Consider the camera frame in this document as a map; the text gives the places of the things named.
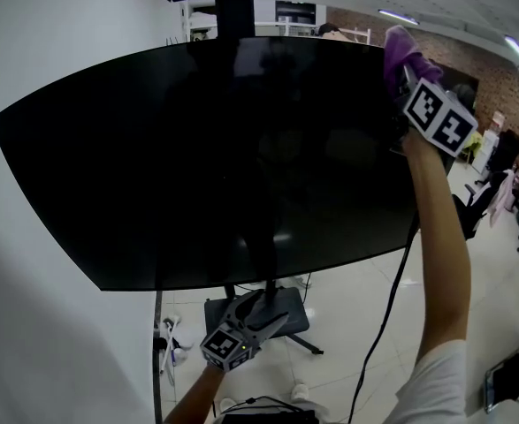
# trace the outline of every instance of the black tv screen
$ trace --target black tv screen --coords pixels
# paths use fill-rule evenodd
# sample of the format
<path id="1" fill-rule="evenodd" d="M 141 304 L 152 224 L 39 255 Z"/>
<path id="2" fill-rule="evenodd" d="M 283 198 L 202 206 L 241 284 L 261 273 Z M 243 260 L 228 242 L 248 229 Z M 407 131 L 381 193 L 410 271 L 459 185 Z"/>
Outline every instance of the black tv screen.
<path id="1" fill-rule="evenodd" d="M 0 113 L 0 147 L 100 289 L 209 287 L 403 247 L 416 204 L 392 115 L 381 48 L 215 40 L 43 87 Z"/>

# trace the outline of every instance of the person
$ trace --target person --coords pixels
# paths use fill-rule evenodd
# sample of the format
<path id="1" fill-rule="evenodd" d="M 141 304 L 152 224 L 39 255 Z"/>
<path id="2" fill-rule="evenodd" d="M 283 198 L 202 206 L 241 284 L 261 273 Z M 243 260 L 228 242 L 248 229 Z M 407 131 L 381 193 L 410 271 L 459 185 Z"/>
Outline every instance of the person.
<path id="1" fill-rule="evenodd" d="M 399 402 L 385 424 L 463 423 L 471 289 L 469 254 L 438 151 L 414 129 L 410 129 L 402 146 L 412 175 L 422 232 L 425 320 L 415 369 L 397 393 Z M 224 375 L 216 367 L 207 366 L 164 422 L 204 423 Z M 327 422 L 327 410 L 308 401 L 305 385 L 294 388 L 289 405 L 267 397 L 243 405 L 229 400 L 222 401 L 218 422 L 247 422 L 244 418 L 251 418 L 250 414 L 255 415 L 250 421 L 263 422 L 258 419 L 259 413 L 265 422 L 293 422 L 294 413 L 285 413 L 289 408 L 310 410 L 319 422 Z"/>

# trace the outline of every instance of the pink cloth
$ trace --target pink cloth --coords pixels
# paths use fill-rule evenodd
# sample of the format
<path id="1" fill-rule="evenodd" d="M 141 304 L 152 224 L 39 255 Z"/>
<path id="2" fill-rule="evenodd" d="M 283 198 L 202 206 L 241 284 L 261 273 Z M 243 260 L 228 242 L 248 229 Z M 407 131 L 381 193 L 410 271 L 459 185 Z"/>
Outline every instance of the pink cloth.
<path id="1" fill-rule="evenodd" d="M 513 193 L 513 182 L 515 181 L 515 173 L 512 170 L 505 170 L 507 178 L 500 183 L 499 191 L 491 200 L 491 204 L 487 208 L 487 212 L 491 214 L 489 223 L 491 227 L 497 222 L 500 213 L 505 208 L 508 196 Z"/>
<path id="2" fill-rule="evenodd" d="M 424 58 L 415 39 L 404 26 L 393 26 L 385 33 L 385 62 L 383 74 L 389 95 L 397 97 L 400 66 L 410 64 L 418 79 L 424 77 L 431 83 L 437 82 L 443 75 L 442 70 Z"/>

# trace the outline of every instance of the purple cloth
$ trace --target purple cloth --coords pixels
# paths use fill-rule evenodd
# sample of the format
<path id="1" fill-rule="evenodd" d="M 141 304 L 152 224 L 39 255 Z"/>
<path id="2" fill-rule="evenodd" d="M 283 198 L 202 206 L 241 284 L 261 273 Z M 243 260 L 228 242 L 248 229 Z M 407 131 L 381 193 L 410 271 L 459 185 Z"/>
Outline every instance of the purple cloth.
<path id="1" fill-rule="evenodd" d="M 400 67 L 408 63 L 415 75 L 424 77 L 431 83 L 437 82 L 444 74 L 436 65 L 424 58 L 415 39 L 404 26 L 393 26 L 385 33 L 385 86 L 394 99 L 399 93 Z"/>

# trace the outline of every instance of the brick wall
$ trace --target brick wall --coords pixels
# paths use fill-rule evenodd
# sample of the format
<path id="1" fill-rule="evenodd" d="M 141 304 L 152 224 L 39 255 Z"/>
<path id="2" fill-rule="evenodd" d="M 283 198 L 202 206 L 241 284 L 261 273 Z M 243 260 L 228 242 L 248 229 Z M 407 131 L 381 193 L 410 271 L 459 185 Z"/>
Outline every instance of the brick wall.
<path id="1" fill-rule="evenodd" d="M 327 21 L 342 28 L 371 29 L 371 44 L 382 46 L 385 31 L 396 24 L 358 12 L 328 8 Z M 519 72 L 507 59 L 439 34 L 409 29 L 422 52 L 446 66 L 479 79 L 476 117 L 480 132 L 491 124 L 495 110 L 506 117 L 504 129 L 519 134 Z"/>

